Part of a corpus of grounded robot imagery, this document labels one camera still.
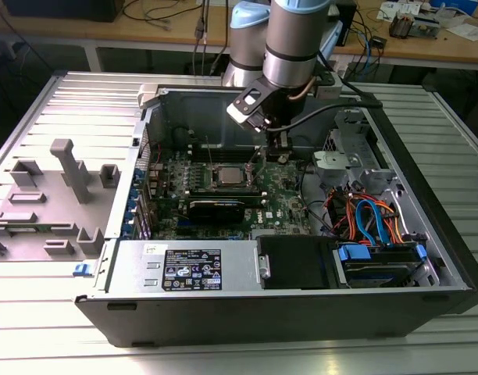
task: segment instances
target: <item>table leg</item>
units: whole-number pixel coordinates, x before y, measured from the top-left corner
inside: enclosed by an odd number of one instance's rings
[[[103,66],[97,48],[94,45],[85,45],[83,48],[88,60],[88,65],[90,66],[90,71],[102,72]]]

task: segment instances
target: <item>warning label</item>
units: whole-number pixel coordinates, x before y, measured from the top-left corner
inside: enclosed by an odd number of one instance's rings
[[[165,291],[220,291],[222,256],[213,250],[166,250],[162,289]]]

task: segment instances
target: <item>blue latch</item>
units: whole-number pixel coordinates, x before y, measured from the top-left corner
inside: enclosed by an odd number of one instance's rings
[[[143,170],[139,170],[138,168],[135,168],[133,175],[136,180],[141,180],[145,177],[145,172]]]
[[[426,260],[428,258],[428,254],[426,253],[425,247],[423,245],[416,245],[416,251],[418,252],[421,260]]]
[[[123,232],[131,233],[131,231],[133,230],[133,225],[125,223],[125,224],[121,225],[121,230]]]
[[[87,263],[80,263],[77,264],[76,267],[74,267],[74,272],[73,276],[74,277],[89,277],[93,276],[93,273],[91,272],[91,264]]]
[[[338,249],[342,262],[348,259],[371,259],[371,253],[365,245],[343,245]]]
[[[130,189],[130,198],[138,198],[137,189]]]

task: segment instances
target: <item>computer case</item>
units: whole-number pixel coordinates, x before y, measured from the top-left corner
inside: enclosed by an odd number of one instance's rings
[[[112,22],[124,0],[3,0],[12,16],[72,18]]]

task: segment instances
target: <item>power cable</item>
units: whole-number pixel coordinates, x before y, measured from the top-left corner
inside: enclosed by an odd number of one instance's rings
[[[218,61],[220,57],[222,57],[223,53],[227,49],[229,44],[229,0],[225,0],[225,44],[223,45],[222,50],[217,55],[215,61],[211,65],[211,70],[209,71],[209,75],[212,76],[215,73],[216,66],[218,65]]]
[[[319,109],[316,109],[315,111],[309,113],[308,115],[302,117],[298,121],[286,125],[285,127],[268,127],[265,129],[265,131],[268,131],[270,133],[278,133],[280,131],[289,131],[294,129],[295,127],[299,127],[306,121],[310,120],[314,116],[319,115],[322,112],[326,112],[330,109],[334,108],[383,108],[383,104],[381,102],[378,102],[377,100],[373,102],[356,102],[356,103],[335,103],[335,104],[329,104],[325,105],[324,107],[321,107]]]

